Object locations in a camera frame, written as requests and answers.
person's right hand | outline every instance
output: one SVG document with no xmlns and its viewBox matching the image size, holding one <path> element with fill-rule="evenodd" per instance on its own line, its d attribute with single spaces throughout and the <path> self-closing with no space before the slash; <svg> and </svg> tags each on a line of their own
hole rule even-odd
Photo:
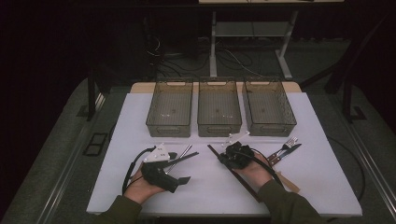
<svg viewBox="0 0 396 224">
<path fill-rule="evenodd" d="M 255 152 L 255 157 L 265 164 L 268 164 L 262 154 Z M 271 174 L 255 161 L 251 161 L 250 164 L 242 170 L 234 169 L 234 171 L 238 174 L 245 175 L 252 184 L 259 188 L 272 179 Z"/>
<path fill-rule="evenodd" d="M 136 174 L 134 174 L 134 177 L 131 180 L 132 184 L 128 186 L 123 194 L 123 196 L 140 204 L 145 202 L 152 195 L 165 191 L 160 187 L 151 185 L 147 180 L 145 180 L 141 171 L 142 166 L 143 163 L 140 164 L 139 169 L 136 171 Z"/>
</svg>

clear plastic bin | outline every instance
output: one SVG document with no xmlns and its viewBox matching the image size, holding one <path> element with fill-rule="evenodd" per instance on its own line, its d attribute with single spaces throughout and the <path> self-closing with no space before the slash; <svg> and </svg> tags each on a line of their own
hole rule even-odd
<svg viewBox="0 0 396 224">
<path fill-rule="evenodd" d="M 278 77 L 245 77 L 243 96 L 250 135 L 290 135 L 297 121 Z"/>
<path fill-rule="evenodd" d="M 228 137 L 242 125 L 234 77 L 201 77 L 198 99 L 198 134 Z"/>
<path fill-rule="evenodd" d="M 158 78 L 146 125 L 152 137 L 190 137 L 192 78 Z"/>
</svg>

fork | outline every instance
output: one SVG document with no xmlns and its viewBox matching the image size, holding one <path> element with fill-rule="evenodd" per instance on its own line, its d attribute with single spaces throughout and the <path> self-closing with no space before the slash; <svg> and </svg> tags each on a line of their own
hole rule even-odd
<svg viewBox="0 0 396 224">
<path fill-rule="evenodd" d="M 267 158 L 268 161 L 271 161 L 273 158 L 277 157 L 281 152 L 283 152 L 284 150 L 288 150 L 291 147 L 293 147 L 294 145 L 296 145 L 296 142 L 298 141 L 297 137 L 292 137 L 291 139 L 289 139 L 285 144 L 283 144 L 282 148 L 278 151 L 276 151 L 275 153 L 271 154 L 271 156 L 269 156 Z"/>
</svg>

sleeve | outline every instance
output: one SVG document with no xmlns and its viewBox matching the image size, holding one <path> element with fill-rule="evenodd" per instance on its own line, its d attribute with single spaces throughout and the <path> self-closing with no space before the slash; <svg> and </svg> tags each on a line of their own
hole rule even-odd
<svg viewBox="0 0 396 224">
<path fill-rule="evenodd" d="M 94 224 L 135 224 L 142 206 L 126 197 L 117 196 L 110 208 L 97 216 Z"/>
<path fill-rule="evenodd" d="M 275 180 L 260 188 L 259 197 L 268 207 L 272 223 L 326 223 L 306 198 L 286 191 Z"/>
</svg>

tabletop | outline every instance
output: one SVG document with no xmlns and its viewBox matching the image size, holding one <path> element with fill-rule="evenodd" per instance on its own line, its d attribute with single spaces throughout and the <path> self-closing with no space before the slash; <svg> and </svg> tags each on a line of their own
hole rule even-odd
<svg viewBox="0 0 396 224">
<path fill-rule="evenodd" d="M 301 189 L 299 194 L 304 196 L 322 216 L 361 216 L 361 206 L 332 152 L 307 95 L 296 88 L 298 85 L 286 84 L 288 85 L 294 86 L 294 88 L 285 87 L 285 90 L 297 119 L 297 125 L 290 136 L 298 137 L 298 143 L 302 145 L 277 164 L 275 169 L 296 184 Z M 179 186 L 175 193 L 165 192 L 150 198 L 145 202 L 142 216 L 269 216 L 265 204 L 257 203 L 207 147 L 210 144 L 221 152 L 224 150 L 221 144 L 226 139 L 198 136 L 197 92 L 192 97 L 191 137 L 150 137 L 146 118 L 152 97 L 152 93 L 148 90 L 149 88 L 153 90 L 153 87 L 153 83 L 137 83 L 132 87 L 132 93 L 125 98 L 87 212 L 99 214 L 106 211 L 116 196 L 121 194 L 123 178 L 131 161 L 142 150 L 164 143 L 168 151 L 179 155 L 189 144 L 192 144 L 190 152 L 197 151 L 199 155 L 178 163 L 172 170 L 171 176 L 176 178 L 190 176 L 190 182 Z M 239 101 L 243 118 L 242 133 L 247 130 L 247 125 L 241 94 Z M 241 143 L 248 144 L 265 156 L 269 156 L 288 139 L 288 137 L 246 136 Z"/>
</svg>

